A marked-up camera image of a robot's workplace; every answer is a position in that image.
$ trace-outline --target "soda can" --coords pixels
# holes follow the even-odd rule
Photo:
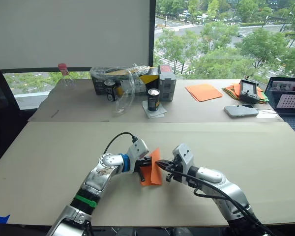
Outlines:
[[[157,111],[159,106],[159,90],[151,88],[147,91],[147,108],[151,112]]]
[[[116,101],[116,82],[108,79],[105,80],[104,85],[108,101]]]

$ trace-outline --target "blue tape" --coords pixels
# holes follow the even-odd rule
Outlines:
[[[2,217],[0,216],[0,224],[6,224],[8,222],[10,215],[6,216],[6,217]]]
[[[123,158],[123,169],[122,169],[122,172],[127,172],[130,170],[130,159],[128,157],[127,154],[121,154],[120,155],[122,156]]]

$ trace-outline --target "green strap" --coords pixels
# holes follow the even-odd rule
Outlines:
[[[92,208],[95,208],[96,205],[97,205],[97,203],[95,201],[91,201],[91,200],[89,200],[87,198],[84,198],[84,197],[82,197],[80,195],[75,195],[74,198],[80,200],[81,202],[84,202],[84,203],[88,204]]]

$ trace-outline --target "table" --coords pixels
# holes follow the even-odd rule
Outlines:
[[[76,80],[76,88],[63,89],[58,83],[48,98],[41,103],[29,121],[110,121],[110,122],[221,122],[221,121],[283,121],[278,115],[260,112],[257,117],[230,118],[225,106],[246,104],[232,99],[221,88],[240,80],[177,80],[172,102],[161,102],[168,111],[163,118],[148,119],[142,108],[145,95],[136,96],[131,109],[124,115],[115,117],[115,102],[107,100],[106,95],[97,96],[91,80]],[[185,86],[211,84],[223,97],[197,102]],[[255,104],[257,109],[272,109],[268,104]]]
[[[138,135],[150,151],[160,147],[164,159],[185,142],[196,166],[220,170],[243,189],[261,222],[295,222],[295,132],[284,122],[29,122],[0,160],[0,216],[10,214],[11,224],[52,225],[122,131]],[[130,145],[120,137],[109,151],[126,153]],[[92,224],[227,224],[212,200],[192,192],[175,181],[141,187],[137,174],[116,176]]]

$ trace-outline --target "window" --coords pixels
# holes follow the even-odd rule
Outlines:
[[[89,79],[89,72],[70,72],[75,79]],[[6,73],[4,77],[20,109],[38,108],[62,78],[61,72]]]
[[[181,79],[295,77],[295,0],[156,0],[153,64]]]

